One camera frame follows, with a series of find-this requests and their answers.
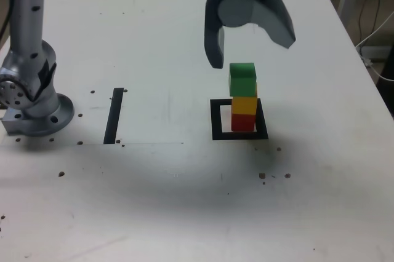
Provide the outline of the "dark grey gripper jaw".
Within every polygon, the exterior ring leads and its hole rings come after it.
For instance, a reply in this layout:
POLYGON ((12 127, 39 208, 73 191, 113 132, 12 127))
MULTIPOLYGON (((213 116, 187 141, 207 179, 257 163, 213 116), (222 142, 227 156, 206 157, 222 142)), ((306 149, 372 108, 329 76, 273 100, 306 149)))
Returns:
POLYGON ((207 0, 204 23, 204 49, 207 59, 215 69, 223 68, 224 30, 219 17, 222 0, 207 0))

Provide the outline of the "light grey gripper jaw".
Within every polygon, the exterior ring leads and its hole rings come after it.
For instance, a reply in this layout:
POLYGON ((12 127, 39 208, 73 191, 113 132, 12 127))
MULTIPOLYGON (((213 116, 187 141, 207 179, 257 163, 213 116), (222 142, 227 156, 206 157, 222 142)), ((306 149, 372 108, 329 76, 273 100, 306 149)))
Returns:
POLYGON ((229 28, 255 24, 274 43, 287 49, 296 41, 291 17, 282 0, 222 0, 219 17, 229 28))

